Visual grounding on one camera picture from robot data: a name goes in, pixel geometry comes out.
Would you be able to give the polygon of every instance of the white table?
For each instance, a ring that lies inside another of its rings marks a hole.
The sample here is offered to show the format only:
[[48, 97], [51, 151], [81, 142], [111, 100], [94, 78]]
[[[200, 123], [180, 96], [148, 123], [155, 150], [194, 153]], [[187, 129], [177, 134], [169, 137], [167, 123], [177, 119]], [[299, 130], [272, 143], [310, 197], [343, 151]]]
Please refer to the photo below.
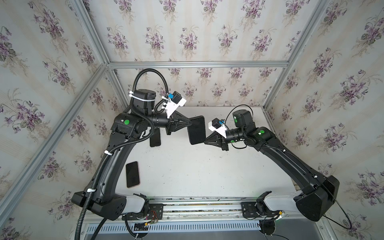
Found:
[[[256, 126], [268, 127], [261, 108], [252, 108]], [[225, 119], [232, 107], [179, 107], [186, 117], [203, 115], [205, 123]], [[234, 128], [232, 114], [228, 127]], [[206, 136], [211, 131], [206, 126]], [[161, 146], [149, 147], [149, 141], [138, 143], [126, 164], [137, 161], [140, 184], [127, 188], [125, 167], [116, 192], [124, 195], [142, 193], [151, 197], [258, 197], [265, 191], [293, 192], [290, 177], [271, 159], [254, 148], [229, 151], [196, 144], [190, 145], [187, 128], [168, 136], [161, 129]]]

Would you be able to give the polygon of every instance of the smartphone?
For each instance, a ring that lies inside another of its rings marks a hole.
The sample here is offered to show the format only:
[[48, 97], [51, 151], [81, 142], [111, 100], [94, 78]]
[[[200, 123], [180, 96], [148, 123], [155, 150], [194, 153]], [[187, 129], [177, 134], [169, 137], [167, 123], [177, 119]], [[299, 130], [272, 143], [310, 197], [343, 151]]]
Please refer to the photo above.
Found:
[[153, 135], [149, 138], [150, 147], [158, 147], [161, 145], [160, 128], [155, 128]]
[[140, 184], [139, 166], [137, 162], [130, 162], [125, 165], [127, 173], [127, 188], [134, 187]]
[[204, 116], [190, 118], [192, 125], [188, 126], [189, 142], [194, 145], [205, 141], [205, 119]]

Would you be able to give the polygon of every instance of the wall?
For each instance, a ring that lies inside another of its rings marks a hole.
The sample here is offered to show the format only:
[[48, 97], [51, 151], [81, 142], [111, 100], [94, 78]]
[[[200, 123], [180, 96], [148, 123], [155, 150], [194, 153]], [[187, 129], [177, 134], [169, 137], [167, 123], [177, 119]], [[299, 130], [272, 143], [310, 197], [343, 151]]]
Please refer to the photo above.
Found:
[[317, 0], [84, 0], [111, 61], [286, 60]]
[[[339, 239], [382, 239], [384, 224], [384, 3], [331, 1], [268, 109], [284, 144], [340, 181], [352, 230]], [[348, 227], [337, 205], [327, 213]]]
[[0, 1], [0, 198], [99, 62], [68, 1]]
[[[186, 106], [263, 105], [281, 68], [171, 68], [157, 69], [166, 79], [169, 92], [178, 91]], [[141, 69], [119, 69], [117, 77], [127, 97]], [[155, 73], [140, 77], [137, 88], [156, 91], [157, 100], [165, 94]]]
[[69, 239], [81, 208], [71, 203], [99, 165], [115, 116], [122, 111], [103, 78], [25, 193], [0, 239]]

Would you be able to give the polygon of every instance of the wallpaper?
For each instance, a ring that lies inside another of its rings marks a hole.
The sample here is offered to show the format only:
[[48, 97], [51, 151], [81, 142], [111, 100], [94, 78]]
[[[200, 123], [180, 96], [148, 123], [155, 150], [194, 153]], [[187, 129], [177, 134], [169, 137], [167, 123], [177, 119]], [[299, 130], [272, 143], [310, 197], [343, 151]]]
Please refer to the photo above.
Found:
[[99, 66], [65, 1], [0, 1], [0, 198]]
[[[340, 181], [353, 228], [338, 238], [382, 239], [384, 212], [384, 2], [331, 1], [268, 109], [283, 143]], [[334, 204], [328, 217], [349, 223]]]
[[[263, 105], [282, 68], [162, 68], [169, 92], [179, 92], [185, 106]], [[136, 75], [142, 69], [118, 69], [117, 77], [129, 94]], [[157, 100], [165, 95], [160, 77], [152, 72], [140, 77], [137, 89], [156, 92]]]
[[317, 0], [83, 0], [111, 61], [286, 60]]
[[104, 78], [42, 167], [0, 239], [69, 239], [81, 208], [71, 203], [92, 179], [122, 106]]

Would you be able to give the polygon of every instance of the metal beam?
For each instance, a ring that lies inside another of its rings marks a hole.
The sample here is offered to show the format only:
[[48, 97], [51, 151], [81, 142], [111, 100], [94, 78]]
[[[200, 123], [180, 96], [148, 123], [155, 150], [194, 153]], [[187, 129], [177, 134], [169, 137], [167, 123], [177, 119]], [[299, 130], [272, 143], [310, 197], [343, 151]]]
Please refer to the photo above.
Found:
[[265, 100], [265, 103], [263, 105], [265, 109], [269, 109], [271, 107], [280, 88], [283, 86], [283, 83], [285, 82], [289, 72], [295, 66], [295, 63], [299, 59], [300, 54], [303, 52], [305, 45], [307, 44], [312, 33], [315, 31], [316, 26], [320, 21], [320, 17], [325, 11], [326, 6], [328, 5], [328, 2], [329, 0], [319, 0], [319, 2], [317, 2], [315, 9], [313, 10], [310, 18], [308, 19], [307, 24], [304, 27], [304, 30], [301, 32], [301, 36], [299, 40], [297, 40], [296, 45], [293, 48], [293, 51], [288, 58], [288, 62], [289, 62], [288, 67], [282, 70], [282, 72], [280, 73], [278, 79], [276, 80], [275, 84], [273, 85], [270, 93], [268, 94]]
[[36, 151], [32, 160], [23, 169], [18, 178], [14, 181], [12, 187], [8, 190], [5, 196], [0, 201], [0, 226], [8, 220], [10, 214], [15, 210], [19, 202], [24, 196], [37, 174], [41, 170], [42, 166], [52, 154], [52, 151], [56, 148], [64, 134], [66, 133], [72, 120], [76, 117], [81, 110], [85, 102], [87, 101], [90, 93], [99, 83], [100, 79], [104, 76], [107, 70], [106, 64], [102, 64], [93, 74], [91, 79], [72, 102], [69, 109], [66, 111], [61, 121], [55, 126], [54, 131], [45, 140], [45, 142]]
[[117, 95], [117, 98], [119, 99], [121, 105], [123, 106], [124, 109], [127, 108], [129, 105], [129, 101], [128, 101], [127, 96], [125, 95], [125, 93], [121, 87], [121, 84], [120, 84], [115, 72], [113, 71], [113, 69], [108, 69], [106, 74], [107, 74], [109, 82], [111, 83], [112, 88], [114, 89], [115, 94]]
[[81, 25], [87, 35], [89, 41], [91, 42], [92, 49], [94, 50], [94, 54], [98, 58], [101, 64], [109, 63], [108, 56], [104, 50], [103, 45], [99, 39], [99, 36], [96, 33], [96, 30], [93, 26], [91, 18], [82, 0], [71, 0], [74, 11], [76, 12]]
[[186, 61], [186, 62], [111, 62], [109, 69], [121, 68], [264, 68], [287, 67], [287, 61]]

